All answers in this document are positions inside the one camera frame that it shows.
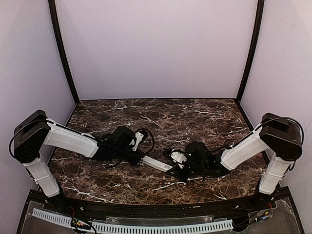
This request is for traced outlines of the white remote control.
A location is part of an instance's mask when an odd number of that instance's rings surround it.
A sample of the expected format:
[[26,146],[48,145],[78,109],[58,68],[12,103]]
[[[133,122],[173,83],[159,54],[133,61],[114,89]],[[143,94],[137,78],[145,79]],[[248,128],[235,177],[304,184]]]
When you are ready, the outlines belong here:
[[168,170],[172,169],[172,166],[168,165],[168,164],[165,164],[161,161],[158,161],[154,158],[151,158],[149,156],[145,156],[143,159],[142,159],[143,163],[150,166],[150,167],[153,167],[159,171],[162,171],[162,172],[167,172]]

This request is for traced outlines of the black frame post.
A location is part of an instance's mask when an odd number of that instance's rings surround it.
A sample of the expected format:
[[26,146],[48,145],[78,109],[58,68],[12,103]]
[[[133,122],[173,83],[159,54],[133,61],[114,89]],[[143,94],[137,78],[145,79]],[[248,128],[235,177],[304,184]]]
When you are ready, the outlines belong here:
[[55,35],[55,40],[57,43],[58,53],[59,53],[59,57],[62,63],[64,73],[65,73],[66,81],[68,83],[74,103],[75,105],[78,105],[80,103],[80,99],[79,99],[78,92],[74,84],[74,79],[71,74],[70,66],[69,66],[68,59],[67,59],[66,52],[65,52],[65,47],[64,47],[64,43],[63,43],[63,39],[61,35],[61,30],[60,30],[59,18],[57,14],[56,1],[48,0],[48,5],[49,5],[50,17],[52,21],[52,27],[53,27],[53,31]]
[[262,22],[262,17],[263,17],[263,10],[264,10],[264,0],[258,0],[257,1],[257,8],[256,8],[256,14],[255,14],[255,20],[254,20],[254,25],[253,25],[253,33],[252,33],[252,38],[251,38],[251,43],[246,59],[246,64],[245,68],[243,71],[241,83],[236,95],[236,100],[238,103],[242,101],[243,94],[247,85],[247,81],[249,78],[249,74],[251,71],[254,55],[255,55],[255,50],[258,42],[258,37],[259,37],[259,32],[261,28],[261,22]]

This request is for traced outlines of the left black frame post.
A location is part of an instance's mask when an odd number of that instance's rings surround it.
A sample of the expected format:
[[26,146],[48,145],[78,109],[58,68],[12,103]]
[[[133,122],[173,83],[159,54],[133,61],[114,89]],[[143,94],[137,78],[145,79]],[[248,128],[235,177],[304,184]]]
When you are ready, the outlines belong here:
[[80,99],[79,99],[78,92],[74,84],[74,79],[71,74],[70,66],[69,66],[68,59],[67,59],[66,52],[65,52],[65,47],[64,47],[64,43],[63,43],[63,39],[61,35],[61,30],[60,30],[59,18],[57,14],[56,1],[48,0],[48,5],[49,5],[50,17],[52,21],[52,27],[53,27],[53,31],[55,35],[55,40],[57,43],[58,53],[59,53],[59,57],[62,63],[64,73],[65,73],[66,81],[68,83],[74,103],[75,105],[78,105],[80,103]]

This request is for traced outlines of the right black frame post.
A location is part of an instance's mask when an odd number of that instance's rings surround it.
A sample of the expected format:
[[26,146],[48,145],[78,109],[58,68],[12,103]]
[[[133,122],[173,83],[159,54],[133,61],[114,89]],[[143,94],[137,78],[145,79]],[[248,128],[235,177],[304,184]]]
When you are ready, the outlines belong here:
[[258,37],[259,37],[259,32],[261,28],[261,22],[262,22],[262,17],[263,17],[263,10],[264,10],[264,0],[258,0],[257,1],[257,8],[256,8],[256,14],[255,14],[255,20],[254,20],[254,25],[253,25],[253,33],[252,33],[252,38],[251,38],[251,43],[246,59],[246,64],[245,68],[243,71],[241,83],[236,95],[236,100],[238,103],[242,101],[243,94],[247,85],[247,81],[249,78],[249,74],[251,71],[254,55],[255,55],[255,50],[258,42]]

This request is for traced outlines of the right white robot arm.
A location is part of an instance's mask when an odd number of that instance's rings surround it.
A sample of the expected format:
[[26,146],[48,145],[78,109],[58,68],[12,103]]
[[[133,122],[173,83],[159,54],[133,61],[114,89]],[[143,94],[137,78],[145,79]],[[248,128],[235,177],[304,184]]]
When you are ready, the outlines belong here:
[[272,150],[274,157],[254,195],[264,200],[270,198],[291,164],[301,157],[303,142],[304,130],[297,120],[266,113],[247,136],[231,146],[210,151],[203,142],[194,141],[183,151],[165,149],[163,155],[174,163],[166,173],[187,182],[192,174],[202,178],[225,176],[256,154]]

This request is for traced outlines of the black front rail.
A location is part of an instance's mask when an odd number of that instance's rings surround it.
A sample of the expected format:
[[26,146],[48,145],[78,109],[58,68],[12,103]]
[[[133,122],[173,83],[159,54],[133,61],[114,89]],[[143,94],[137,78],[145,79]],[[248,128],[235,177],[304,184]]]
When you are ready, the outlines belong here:
[[180,205],[126,205],[66,198],[57,205],[61,211],[67,211],[76,217],[105,219],[111,217],[125,218],[182,218],[212,215],[215,218],[241,218],[252,210],[242,208],[238,201],[230,199],[217,202],[180,204]]

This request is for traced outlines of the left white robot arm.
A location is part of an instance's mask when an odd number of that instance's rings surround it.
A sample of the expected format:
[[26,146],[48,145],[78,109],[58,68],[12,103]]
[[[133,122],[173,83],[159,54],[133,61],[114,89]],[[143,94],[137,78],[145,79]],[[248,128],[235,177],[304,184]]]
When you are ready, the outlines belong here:
[[144,157],[139,145],[147,136],[144,129],[134,132],[118,126],[111,134],[95,137],[56,123],[43,110],[37,110],[14,129],[9,153],[24,165],[44,194],[51,198],[58,196],[61,188],[40,155],[42,146],[61,148],[107,164],[128,161],[136,166]]

